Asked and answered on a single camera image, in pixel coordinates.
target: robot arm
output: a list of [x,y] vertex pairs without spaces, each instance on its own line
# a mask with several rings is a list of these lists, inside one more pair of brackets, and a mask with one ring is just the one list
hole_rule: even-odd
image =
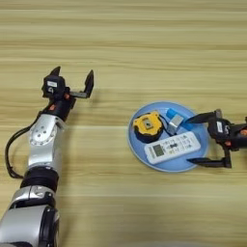
[[74,93],[55,68],[44,78],[43,97],[50,100],[29,131],[28,168],[0,222],[0,247],[57,247],[59,213],[55,193],[61,174],[61,143],[65,121],[76,97],[87,98],[94,87],[94,73],[84,92]]

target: round blue tray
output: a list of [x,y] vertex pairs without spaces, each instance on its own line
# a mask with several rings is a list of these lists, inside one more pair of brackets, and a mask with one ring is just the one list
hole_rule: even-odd
[[[201,143],[202,147],[198,151],[194,151],[186,155],[183,155],[181,157],[167,160],[167,161],[155,164],[155,165],[150,164],[149,161],[147,160],[147,157],[144,152],[144,146],[146,144],[142,143],[136,138],[134,129],[132,127],[132,123],[134,119],[136,119],[137,117],[143,114],[154,111],[154,110],[158,111],[159,114],[161,114],[163,117],[166,118],[167,121],[169,121],[169,119],[166,117],[166,111],[168,108],[171,108],[177,111],[178,113],[182,114],[182,116],[186,118],[191,118],[195,116],[195,113],[193,113],[190,109],[186,108],[185,106],[182,106],[177,103],[169,102],[169,101],[159,101],[159,102],[154,102],[154,103],[145,105],[142,108],[140,108],[136,113],[134,113],[134,115],[132,116],[128,124],[128,130],[127,130],[128,144],[131,150],[133,151],[133,153],[137,156],[137,158],[139,158],[143,163],[154,168],[155,170],[158,170],[161,172],[167,172],[167,173],[185,172],[185,171],[191,170],[196,167],[195,164],[192,164],[187,161],[188,158],[203,157],[207,153],[208,136],[207,136],[206,128],[204,127],[203,124],[195,124],[195,127],[193,127],[193,129],[191,130],[194,132],[199,142]],[[181,134],[186,131],[188,130],[186,130],[183,127],[180,127],[178,130],[178,134]],[[159,140],[162,140],[168,137],[169,137],[168,134],[165,131],[163,131]]]

